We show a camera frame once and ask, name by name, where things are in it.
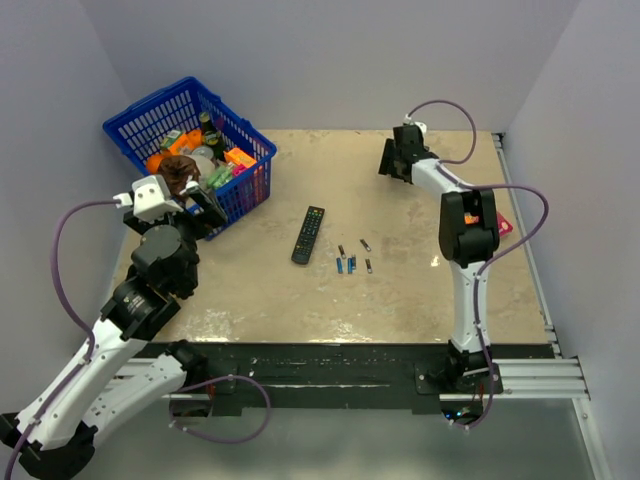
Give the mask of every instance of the blue basket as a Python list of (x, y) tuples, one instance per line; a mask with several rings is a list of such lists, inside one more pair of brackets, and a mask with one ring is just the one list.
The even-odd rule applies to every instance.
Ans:
[(146, 176), (150, 175), (145, 167), (147, 159), (160, 151), (160, 142), (167, 132), (174, 128), (187, 132), (200, 128), (198, 115), (203, 110), (214, 121), (224, 120), (220, 130), (228, 148), (239, 147), (257, 160), (249, 170), (216, 190), (229, 223), (217, 229), (211, 239), (269, 198), (271, 159), (276, 146), (194, 77), (183, 78), (152, 93), (104, 122), (102, 128)]

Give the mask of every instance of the blue laundry basket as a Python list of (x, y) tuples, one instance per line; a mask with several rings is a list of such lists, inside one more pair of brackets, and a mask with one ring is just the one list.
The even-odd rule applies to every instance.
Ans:
[(200, 128), (198, 115), (203, 110), (218, 125), (224, 121), (220, 131), (227, 148), (239, 147), (257, 160), (249, 170), (216, 190), (229, 222), (217, 229), (211, 239), (269, 198), (271, 159), (276, 146), (194, 77), (152, 93), (104, 122), (102, 128), (140, 173), (150, 175), (145, 164), (160, 151), (167, 132), (174, 128), (187, 132)]

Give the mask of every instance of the table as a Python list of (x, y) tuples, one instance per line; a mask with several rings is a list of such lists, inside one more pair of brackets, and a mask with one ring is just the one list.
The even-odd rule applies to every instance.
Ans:
[[(426, 192), (377, 174), (389, 131), (265, 130), (278, 147), (271, 197), (211, 242), (199, 244), (199, 287), (156, 336), (159, 342), (444, 343), (453, 328), (451, 273), (438, 247), (439, 205)], [(430, 132), (440, 158), (460, 159), (469, 132)], [(465, 181), (503, 182), (489, 132), (452, 171)], [(498, 210), (512, 223), (509, 195)], [(290, 261), (308, 205), (326, 214), (306, 267)], [(139, 236), (127, 234), (114, 282), (124, 279)], [(367, 253), (359, 243), (365, 238)], [(506, 248), (519, 238), (503, 238)], [(338, 244), (357, 255), (338, 275)], [(364, 259), (371, 259), (367, 274)], [(489, 334), (495, 343), (546, 343), (525, 253), (492, 267)]]

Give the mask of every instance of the gray floor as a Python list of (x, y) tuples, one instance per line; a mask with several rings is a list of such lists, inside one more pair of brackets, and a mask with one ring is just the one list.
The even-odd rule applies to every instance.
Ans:
[[(216, 445), (170, 430), (167, 402), (121, 428), (78, 479), (593, 479), (571, 401), (497, 401), (465, 434), (403, 411), (276, 410), (253, 442)], [(263, 410), (200, 429), (239, 436)]]

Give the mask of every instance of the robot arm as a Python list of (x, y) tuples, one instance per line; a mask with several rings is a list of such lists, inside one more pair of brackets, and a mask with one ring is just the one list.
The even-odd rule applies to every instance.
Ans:
[[(0, 439), (14, 448), (22, 442), (20, 463), (35, 478), (73, 477), (122, 423), (161, 396), (206, 377), (206, 358), (183, 341), (171, 344), (146, 372), (103, 393), (120, 368), (178, 312), (174, 297), (193, 294), (198, 285), (196, 240), (227, 222), (217, 201), (195, 182), (187, 185), (199, 207), (194, 215), (170, 199), (162, 177), (145, 177), (132, 187), (132, 194), (114, 198), (119, 207), (133, 207), (124, 221), (142, 238), (126, 280), (114, 289), (93, 327), (91, 356), (87, 358), (85, 342), (31, 405), (0, 416)], [(45, 402), (50, 403), (41, 415)]]
[[(442, 166), (438, 157), (424, 146), (418, 125), (393, 129), (387, 139), (378, 173), (402, 179), (426, 190), (440, 200), (438, 240), (443, 257), (449, 261), (454, 286), (454, 331), (451, 336), (450, 362), (446, 381), (457, 377), (486, 374), (483, 356), (491, 344), (486, 324), (486, 292), (489, 269), (478, 271), (499, 246), (495, 199), (491, 190), (474, 190)], [(476, 325), (474, 282), (478, 281)]]

